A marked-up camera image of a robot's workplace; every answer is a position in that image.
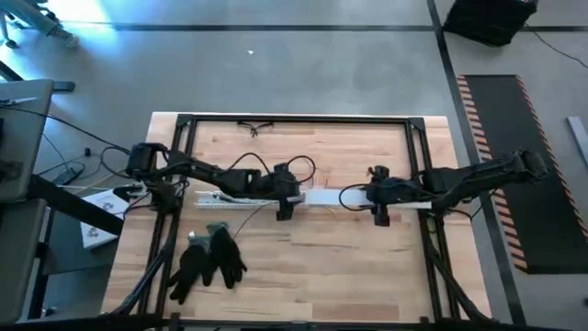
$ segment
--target robotic arm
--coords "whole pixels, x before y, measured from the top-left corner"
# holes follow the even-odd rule
[[[472,200],[485,190],[509,183],[523,183],[543,178],[548,170],[539,155],[519,151],[477,165],[458,169],[433,168],[417,178],[390,177],[387,167],[369,169],[371,181],[364,187],[376,225],[388,226],[386,206],[415,201],[431,201],[435,214],[444,214],[462,200]]]
[[[158,153],[167,160],[164,168],[156,168]],[[130,151],[126,173],[144,182],[155,200],[165,199],[161,192],[164,178],[179,175],[210,183],[234,198],[277,200],[280,207],[277,220],[291,219],[293,204],[288,202],[288,198],[300,194],[300,182],[289,171],[288,164],[275,165],[274,172],[264,176],[258,169],[233,167],[222,169],[184,153],[170,151],[160,143],[139,143]]]

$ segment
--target hazard stripe tape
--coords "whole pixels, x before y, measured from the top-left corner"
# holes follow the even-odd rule
[[[535,112],[535,108],[533,107],[533,103],[531,102],[531,98],[529,97],[528,93],[526,92],[525,83],[523,83],[523,80],[519,76],[516,76],[516,80],[518,81],[518,84],[521,87],[521,91],[523,92],[523,97],[525,97],[529,111],[531,112],[531,115],[533,115],[533,119],[535,120],[535,124],[537,125],[537,131],[539,132],[539,135],[541,135],[541,138],[543,138],[543,143],[545,144],[545,147],[548,151],[549,158],[551,159],[551,162],[553,162],[553,165],[556,169],[556,173],[558,174],[558,177],[560,178],[561,185],[563,186],[564,192],[565,192],[566,196],[568,197],[568,202],[570,203],[571,207],[574,210],[574,213],[576,215],[576,222],[578,223],[578,226],[580,227],[580,230],[582,231],[582,235],[584,236],[584,239],[586,241],[588,241],[588,231],[586,229],[586,225],[584,224],[584,221],[582,220],[582,217],[581,217],[580,213],[578,212],[576,202],[570,192],[570,187],[568,186],[568,183],[566,182],[565,178],[563,177],[563,174],[560,171],[560,167],[558,166],[558,162],[555,159],[555,155],[553,154],[553,150],[551,149],[551,146],[549,145],[548,137],[545,134],[545,132],[543,131],[543,126],[541,125],[541,122],[539,121],[537,113]]]
[[[459,93],[461,94],[466,112],[466,118],[468,119],[469,127],[474,136],[476,148],[478,149],[478,155],[481,160],[490,161],[492,160],[492,150],[486,140],[486,134],[484,133],[483,125],[478,110],[476,109],[476,103],[470,92],[468,82],[463,75],[458,76],[458,85]],[[526,272],[525,253],[523,252],[521,242],[518,238],[515,222],[511,218],[511,212],[508,208],[508,202],[504,196],[504,192],[501,189],[495,190],[492,195],[492,201],[494,202],[494,209],[498,214],[498,220],[500,220],[500,223],[503,226],[506,244],[508,245],[514,266],[517,269]]]

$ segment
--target concrete floor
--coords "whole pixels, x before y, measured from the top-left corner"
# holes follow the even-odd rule
[[[443,21],[452,0],[436,0]],[[50,0],[62,20],[137,24],[431,25],[425,0]],[[544,0],[532,26],[588,25],[582,0]],[[154,111],[444,115],[458,160],[469,163],[433,32],[138,32],[76,25],[79,50],[33,30],[14,30],[20,49],[0,59],[25,78],[74,80],[53,97],[51,113],[124,146],[141,142]],[[555,47],[588,62],[588,32],[542,33]],[[519,74],[544,125],[583,215],[588,176],[563,121],[588,125],[588,70],[555,53],[529,32],[491,49],[446,34],[457,74]],[[46,134],[66,158],[101,144],[49,122]],[[124,165],[120,155],[108,160]],[[60,162],[42,143],[37,170]],[[96,160],[85,161],[88,169]],[[80,185],[107,173],[80,181]],[[503,287],[482,219],[474,222],[494,317],[509,322]],[[526,276],[514,270],[530,325],[588,329],[588,276]],[[98,313],[107,268],[51,277],[48,305],[60,316]],[[60,283],[77,284],[62,292]]]

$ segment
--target wooden table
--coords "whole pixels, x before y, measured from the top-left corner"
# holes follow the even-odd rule
[[[153,113],[147,142],[169,146],[176,116]],[[447,119],[424,120],[433,166],[458,166]],[[305,188],[342,188],[368,182],[369,166],[387,166],[394,176],[408,177],[406,150],[403,129],[389,125],[276,123],[252,138],[235,122],[200,122],[193,155],[226,167],[241,154],[256,152],[271,167],[306,154],[314,159],[318,170]],[[245,158],[239,167],[261,166],[254,158]],[[308,163],[302,161],[290,168],[297,178],[310,172]],[[252,213],[197,209],[194,191],[215,188],[196,181],[191,184],[185,195],[172,272],[187,248],[190,231],[204,234],[207,223],[225,221],[235,233]],[[335,206],[296,207],[291,221],[277,222],[275,218],[273,210],[259,211],[236,238],[249,268],[236,289],[227,290],[218,272],[210,287],[198,282],[184,305],[167,300],[164,315],[179,312],[184,319],[200,320],[389,323],[418,323],[421,316],[432,318],[415,211],[390,209],[390,227],[374,226],[368,211],[351,212]],[[155,214],[146,210],[127,217],[103,311],[118,306],[145,270],[154,220]],[[480,310],[490,316],[469,220],[459,214],[449,215],[445,231],[456,279]],[[151,312],[159,286],[157,277],[153,284]],[[441,292],[448,315],[445,290]]]

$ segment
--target black glove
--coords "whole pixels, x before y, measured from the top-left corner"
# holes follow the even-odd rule
[[[190,246],[182,253],[180,257],[180,269],[167,282],[167,286],[175,285],[174,290],[169,295],[171,300],[177,300],[183,304],[190,288],[198,277],[202,275],[202,283],[209,286],[212,282],[212,274],[209,265],[208,254],[208,237],[190,238]]]
[[[210,274],[214,274],[214,271],[220,268],[224,284],[227,289],[232,289],[235,282],[243,279],[243,272],[247,271],[247,267],[241,260],[239,247],[232,240],[227,226],[227,223],[207,225],[207,230],[210,233]]]

